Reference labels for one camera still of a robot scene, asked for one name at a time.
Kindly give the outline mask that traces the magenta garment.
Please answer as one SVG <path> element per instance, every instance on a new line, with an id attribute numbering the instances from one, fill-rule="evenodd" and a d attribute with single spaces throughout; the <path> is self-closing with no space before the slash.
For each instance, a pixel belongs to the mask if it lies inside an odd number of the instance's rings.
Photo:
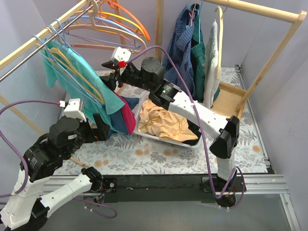
<path id="1" fill-rule="evenodd" d="M 124 103 L 124 106 L 121 108 L 121 113 L 122 113 L 122 117 L 124 119 L 124 122 L 127 128 L 127 131 L 128 131 L 128 135 L 131 135 L 136 126 L 136 120 L 135 120 L 134 114 L 131 108 L 129 107 L 129 104 L 127 103 L 127 101 L 119 95 L 118 97 Z"/>

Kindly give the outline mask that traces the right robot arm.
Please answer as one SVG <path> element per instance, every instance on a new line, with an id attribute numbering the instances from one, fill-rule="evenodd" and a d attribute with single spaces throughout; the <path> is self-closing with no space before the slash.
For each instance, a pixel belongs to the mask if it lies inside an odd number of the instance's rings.
<path id="1" fill-rule="evenodd" d="M 114 70 L 114 73 L 101 78 L 108 87 L 114 89 L 116 83 L 125 83 L 147 90 L 149 99 L 155 105 L 183 116 L 210 135 L 213 142 L 205 151 L 210 151 L 217 158 L 218 172 L 216 178 L 207 180 L 207 184 L 221 192 L 229 191 L 235 186 L 237 171 L 233 150 L 238 144 L 238 117 L 225 117 L 198 102 L 192 102 L 187 93 L 164 78 L 165 69 L 154 57 L 145 58 L 140 69 L 133 63 L 116 59 L 102 63 L 102 67 Z"/>

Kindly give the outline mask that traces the beige t shirt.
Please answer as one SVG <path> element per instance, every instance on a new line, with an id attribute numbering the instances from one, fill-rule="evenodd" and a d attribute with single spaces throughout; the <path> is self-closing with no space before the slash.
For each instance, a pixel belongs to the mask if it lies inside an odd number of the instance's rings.
<path id="1" fill-rule="evenodd" d="M 189 138 L 190 131 L 186 118 L 155 105 L 149 99 L 142 104 L 140 118 L 139 132 L 148 132 L 159 138 L 178 142 Z"/>

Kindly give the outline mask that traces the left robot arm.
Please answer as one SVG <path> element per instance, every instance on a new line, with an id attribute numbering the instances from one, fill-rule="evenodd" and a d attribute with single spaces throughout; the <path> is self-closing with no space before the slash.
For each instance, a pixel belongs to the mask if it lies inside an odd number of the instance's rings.
<path id="1" fill-rule="evenodd" d="M 79 194 L 87 191 L 99 192 L 103 177 L 94 167 L 83 168 L 71 182 L 41 196 L 42 188 L 64 160 L 85 143 L 105 141 L 110 126 L 94 113 L 97 127 L 91 128 L 89 121 L 61 117 L 50 127 L 48 133 L 26 150 L 20 164 L 18 181 L 7 204 L 0 211 L 0 222 L 8 231 L 38 231 L 51 214 Z"/>

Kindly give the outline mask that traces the black t shirt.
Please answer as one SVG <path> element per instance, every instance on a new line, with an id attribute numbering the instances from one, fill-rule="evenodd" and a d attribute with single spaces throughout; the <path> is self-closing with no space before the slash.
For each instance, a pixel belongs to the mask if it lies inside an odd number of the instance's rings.
<path id="1" fill-rule="evenodd" d="M 187 138 L 182 143 L 190 145 L 190 146 L 194 146 L 199 142 L 200 137 L 201 137 L 201 132 L 199 131 L 200 127 L 194 124 L 193 122 L 191 122 L 190 120 L 187 120 L 187 123 L 188 123 L 188 130 L 190 131 L 190 134 L 189 134 L 189 138 Z"/>

